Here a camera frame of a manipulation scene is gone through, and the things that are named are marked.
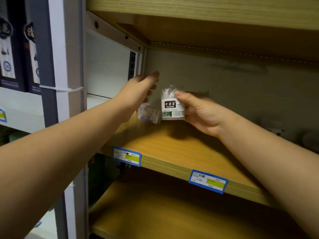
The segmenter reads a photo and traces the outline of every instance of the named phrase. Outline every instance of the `product box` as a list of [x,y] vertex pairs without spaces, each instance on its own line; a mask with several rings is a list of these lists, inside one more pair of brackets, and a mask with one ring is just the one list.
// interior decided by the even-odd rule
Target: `product box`
[[39,67],[37,50],[35,46],[35,36],[33,21],[31,19],[30,11],[30,0],[25,0],[26,2],[26,25],[24,26],[24,48],[25,48],[25,58],[26,58],[26,76],[28,79],[28,92],[34,94],[41,94],[40,77],[39,77]]
[[0,0],[0,86],[27,91],[24,66],[24,0]]

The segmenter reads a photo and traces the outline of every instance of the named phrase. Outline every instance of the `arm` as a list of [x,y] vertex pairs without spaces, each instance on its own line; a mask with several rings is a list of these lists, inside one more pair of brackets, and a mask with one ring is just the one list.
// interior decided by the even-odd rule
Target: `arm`
[[0,147],[0,238],[24,238],[158,77],[132,78],[115,98]]
[[319,155],[209,99],[175,95],[186,104],[186,121],[218,137],[301,227],[319,238]]

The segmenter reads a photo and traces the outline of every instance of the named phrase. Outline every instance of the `white cable tie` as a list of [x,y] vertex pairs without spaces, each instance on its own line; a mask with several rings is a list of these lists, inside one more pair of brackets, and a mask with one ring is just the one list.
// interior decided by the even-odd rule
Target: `white cable tie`
[[63,88],[63,87],[52,87],[52,86],[46,86],[46,85],[39,85],[40,88],[46,88],[46,89],[52,89],[52,90],[56,90],[56,91],[65,91],[65,92],[76,92],[76,91],[79,91],[79,90],[83,90],[84,87],[81,86],[79,88],[76,88],[76,89],[71,89],[71,88]]

